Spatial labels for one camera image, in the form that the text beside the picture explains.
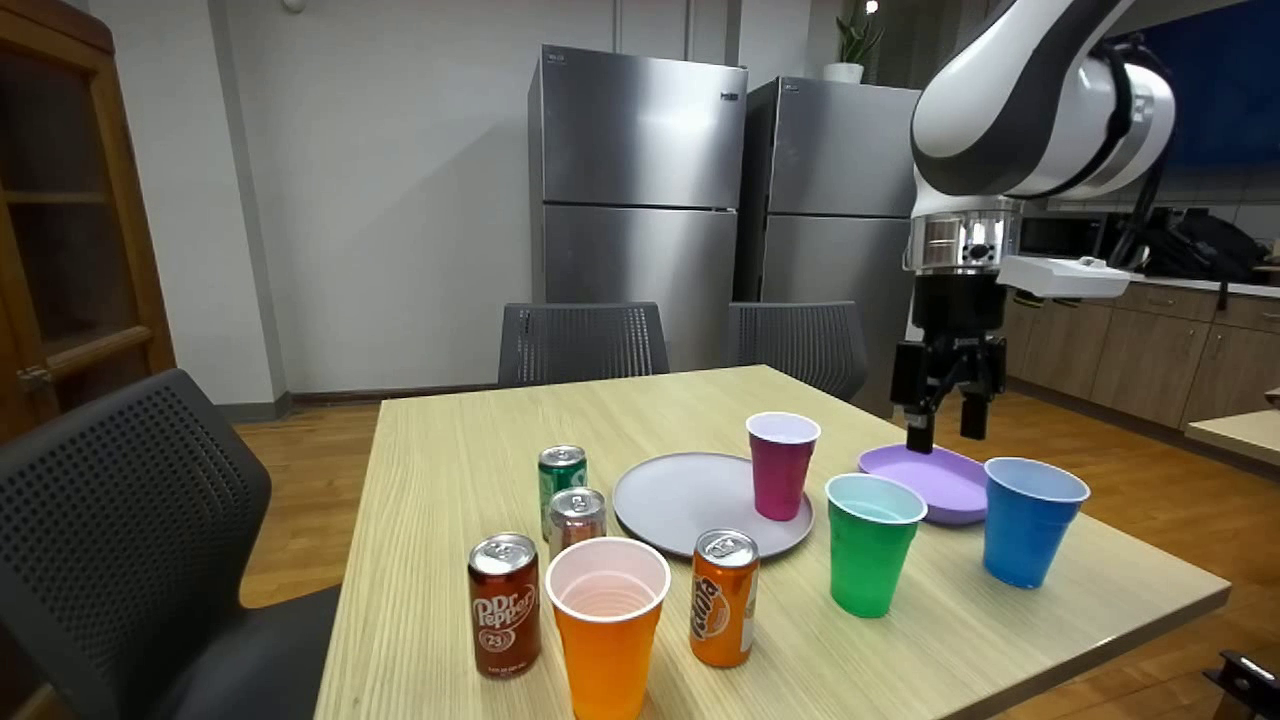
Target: green soda can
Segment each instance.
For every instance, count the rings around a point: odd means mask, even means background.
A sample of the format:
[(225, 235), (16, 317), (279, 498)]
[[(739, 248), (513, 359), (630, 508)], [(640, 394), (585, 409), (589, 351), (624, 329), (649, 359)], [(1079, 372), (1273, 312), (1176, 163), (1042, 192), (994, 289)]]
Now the green soda can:
[(535, 484), (541, 484), (535, 518), (541, 518), (541, 532), (547, 540), (547, 532), (550, 532), (547, 504), (554, 493), (589, 484), (589, 453), (576, 445), (543, 449), (535, 455)]

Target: aluminum can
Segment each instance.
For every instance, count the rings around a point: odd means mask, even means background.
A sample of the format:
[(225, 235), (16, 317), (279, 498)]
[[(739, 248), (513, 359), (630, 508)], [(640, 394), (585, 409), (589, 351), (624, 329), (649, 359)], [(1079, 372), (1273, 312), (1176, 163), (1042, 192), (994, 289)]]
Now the aluminum can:
[(550, 532), (550, 518), (547, 518), (550, 498), (565, 487), (578, 487), (578, 484), (589, 484), (589, 453), (585, 449), (550, 445), (535, 455), (535, 487), (541, 487), (535, 518), (541, 518), (543, 540)]
[(541, 652), (535, 543), (489, 538), (472, 550), (472, 643), (479, 675), (518, 675)]
[(696, 540), (689, 615), (696, 661), (730, 669), (750, 657), (756, 581), (759, 550), (749, 532), (720, 530)]
[(565, 553), (589, 538), (604, 538), (604, 498), (590, 487), (565, 487), (547, 504), (547, 553)]

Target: orange cup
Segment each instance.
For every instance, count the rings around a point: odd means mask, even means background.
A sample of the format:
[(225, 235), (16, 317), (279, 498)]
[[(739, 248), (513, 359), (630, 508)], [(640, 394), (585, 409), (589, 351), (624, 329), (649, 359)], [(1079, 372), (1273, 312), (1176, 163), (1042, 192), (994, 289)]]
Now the orange cup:
[(547, 568), (572, 715), (630, 720), (649, 690), (651, 631), (663, 612), (667, 559), (624, 538), (565, 550)]

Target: blue cup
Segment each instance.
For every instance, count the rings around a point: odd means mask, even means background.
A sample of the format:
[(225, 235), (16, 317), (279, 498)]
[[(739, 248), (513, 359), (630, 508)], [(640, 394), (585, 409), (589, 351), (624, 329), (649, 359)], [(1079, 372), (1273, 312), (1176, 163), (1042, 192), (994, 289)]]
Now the blue cup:
[(982, 471), (982, 568), (1011, 590), (1038, 590), (1088, 484), (1025, 455), (991, 455)]

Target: green cup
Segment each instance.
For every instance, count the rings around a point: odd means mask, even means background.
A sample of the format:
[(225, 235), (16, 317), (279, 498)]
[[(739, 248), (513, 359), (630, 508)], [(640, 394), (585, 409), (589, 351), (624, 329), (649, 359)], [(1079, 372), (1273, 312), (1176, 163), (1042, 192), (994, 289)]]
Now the green cup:
[(927, 504), (862, 471), (829, 482), (832, 599), (853, 615), (887, 615), (894, 581)]

